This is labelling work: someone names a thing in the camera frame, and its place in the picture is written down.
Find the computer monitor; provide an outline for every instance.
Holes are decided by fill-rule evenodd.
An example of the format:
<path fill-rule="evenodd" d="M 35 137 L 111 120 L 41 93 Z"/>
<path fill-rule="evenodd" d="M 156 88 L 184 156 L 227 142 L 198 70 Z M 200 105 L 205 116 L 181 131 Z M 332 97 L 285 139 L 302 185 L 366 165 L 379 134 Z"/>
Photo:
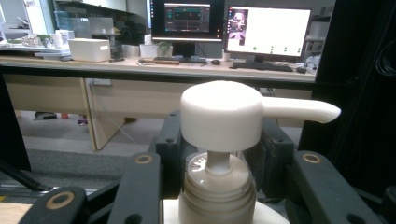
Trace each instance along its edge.
<path fill-rule="evenodd" d="M 229 6 L 224 50 L 254 54 L 255 62 L 301 58 L 309 8 Z"/>
<path fill-rule="evenodd" d="M 221 43 L 224 0 L 152 0 L 153 41 L 171 42 L 173 54 L 194 55 L 195 43 Z"/>

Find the black keyboard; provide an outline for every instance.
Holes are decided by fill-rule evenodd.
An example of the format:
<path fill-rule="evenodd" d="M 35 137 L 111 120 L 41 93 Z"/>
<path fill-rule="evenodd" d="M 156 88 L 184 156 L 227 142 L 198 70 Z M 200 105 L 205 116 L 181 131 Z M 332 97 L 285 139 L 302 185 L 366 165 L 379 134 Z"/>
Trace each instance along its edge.
<path fill-rule="evenodd" d="M 274 63 L 233 63 L 233 68 L 249 68 L 279 72 L 293 72 L 293 69 L 284 64 Z"/>
<path fill-rule="evenodd" d="M 180 63 L 206 63 L 205 58 L 182 58 L 182 57 L 155 57 L 158 61 L 177 61 Z"/>

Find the soap dispenser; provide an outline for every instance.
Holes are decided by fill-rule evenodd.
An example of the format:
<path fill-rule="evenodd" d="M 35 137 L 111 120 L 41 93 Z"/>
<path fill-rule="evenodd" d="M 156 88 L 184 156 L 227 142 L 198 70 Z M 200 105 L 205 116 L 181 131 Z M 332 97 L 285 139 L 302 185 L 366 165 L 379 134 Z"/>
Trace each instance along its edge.
<path fill-rule="evenodd" d="M 341 110 L 320 101 L 263 97 L 232 81 L 188 88 L 180 101 L 181 133 L 206 151 L 186 167 L 179 196 L 181 224 L 248 224 L 253 222 L 256 188 L 246 164 L 231 155 L 255 146 L 262 119 L 308 119 L 321 123 Z"/>

